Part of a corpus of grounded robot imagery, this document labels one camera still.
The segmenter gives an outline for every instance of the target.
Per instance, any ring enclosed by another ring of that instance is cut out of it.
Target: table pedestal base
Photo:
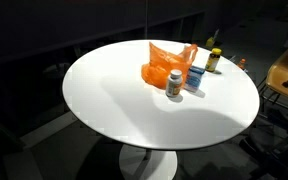
[[[177,169],[175,151],[150,151],[123,145],[120,169],[126,180],[171,180]]]

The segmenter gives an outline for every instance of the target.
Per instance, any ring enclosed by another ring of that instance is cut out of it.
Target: orange chair
[[[285,82],[287,80],[288,80],[288,49],[271,66],[270,70],[268,71],[267,77],[266,77],[266,83],[259,90],[259,94],[263,100],[262,101],[262,112],[264,112],[264,105],[267,101],[271,101],[273,104],[276,103],[276,104],[288,109],[288,106],[277,102],[280,95],[288,97],[288,88],[286,88],[282,85],[283,82]],[[265,81],[265,79],[258,85],[258,87],[260,87],[264,81]],[[267,89],[270,89],[273,92],[268,97],[265,97],[264,92]],[[277,95],[277,96],[276,96],[275,100],[272,100],[271,98],[274,95]]]

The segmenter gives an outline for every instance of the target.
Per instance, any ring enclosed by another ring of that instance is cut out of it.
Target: yellow bottle cap
[[[213,48],[212,49],[212,53],[216,54],[216,55],[220,55],[222,53],[222,50],[219,48]]]

